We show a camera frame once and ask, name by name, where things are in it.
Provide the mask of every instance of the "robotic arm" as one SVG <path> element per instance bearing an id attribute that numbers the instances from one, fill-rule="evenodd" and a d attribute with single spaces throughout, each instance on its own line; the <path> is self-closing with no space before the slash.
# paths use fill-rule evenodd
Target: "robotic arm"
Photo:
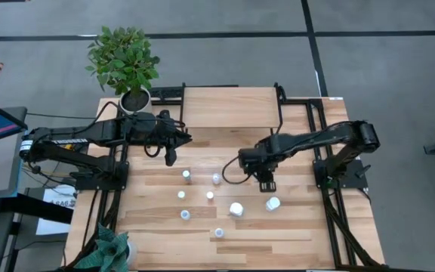
<path id="1" fill-rule="evenodd" d="M 278 163 L 298 151 L 329 144 L 347 144 L 338 154 L 327 158 L 322 167 L 323 177 L 341 178 L 347 164 L 362 152 L 372 153 L 380 147 L 374 127 L 365 121 L 339 122 L 322 131 L 290 135 L 273 134 L 255 144 L 255 148 L 240 149 L 239 166 L 248 176 L 260 182 L 261 192 L 276 191 L 273 172 Z"/>
<path id="2" fill-rule="evenodd" d="M 73 172 L 77 190 L 121 190 L 126 185 L 128 163 L 117 162 L 114 156 L 94 157 L 73 152 L 62 144 L 93 143 L 99 147 L 119 145 L 144 146 L 146 154 L 155 157 L 165 148 L 165 164 L 172 166 L 177 159 L 175 149 L 191 142 L 191 135 L 180 131 L 168 110 L 158 116 L 151 113 L 135 113 L 106 121 L 93 121 L 86 127 L 36 128 L 23 136 L 20 157 L 30 167 L 34 162 L 46 159 L 65 162 L 86 169 Z M 147 147 L 156 146 L 155 154 L 148 154 Z"/>

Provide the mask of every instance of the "wooden table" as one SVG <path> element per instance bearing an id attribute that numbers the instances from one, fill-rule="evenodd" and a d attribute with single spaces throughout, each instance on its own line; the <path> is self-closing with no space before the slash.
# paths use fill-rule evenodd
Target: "wooden table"
<path id="1" fill-rule="evenodd" d="M 117 101 L 104 98 L 100 100 L 99 109 L 109 100 Z M 343 100 L 323 98 L 323 104 L 328 124 L 347 120 Z M 158 113 L 165 108 L 171 111 L 173 118 L 179 119 L 180 106 L 153 106 L 153 111 Z M 116 110 L 107 107 L 101 118 L 111 119 L 115 115 Z M 305 107 L 282 106 L 282 115 L 282 133 L 309 132 Z M 237 156 L 239 148 L 252 147 L 268 136 L 270 130 L 190 128 L 189 133 L 193 142 L 177 149 L 173 167 L 165 166 L 164 153 L 152 159 L 144 154 L 142 147 L 131 147 L 128 151 L 131 171 L 128 186 L 122 193 L 117 232 L 128 231 L 130 241 L 138 247 L 131 269 L 334 267 L 322 197 L 313 176 L 312 150 L 299 152 L 280 163 L 275 174 L 277 191 L 274 195 L 281 199 L 282 206 L 267 212 L 265 202 L 272 194 L 260 193 L 253 178 L 241 185 L 223 182 L 214 186 L 211 176 L 220 173 L 222 167 Z M 334 147 L 334 153 L 340 148 Z M 92 145 L 88 153 L 102 156 L 108 154 L 108 150 Z M 192 173 L 191 185 L 181 177 L 185 169 Z M 227 169 L 227 176 L 233 181 L 244 177 L 237 163 Z M 180 190 L 186 192 L 184 200 L 177 198 Z M 214 192 L 213 201 L 206 199 L 208 191 Z M 342 192 L 352 233 L 376 261 L 383 262 L 369 201 L 357 190 Z M 68 260 L 73 260 L 82 247 L 93 195 L 93 191 L 85 191 L 78 196 L 65 248 Z M 97 196 L 88 236 L 93 233 L 99 199 Z M 241 218 L 228 215 L 232 202 L 244 206 Z M 189 221 L 180 218 L 183 209 L 190 211 Z M 214 237 L 217 227 L 224 229 L 224 238 Z M 346 264 L 343 238 L 340 231 L 338 233 L 342 261 Z"/>

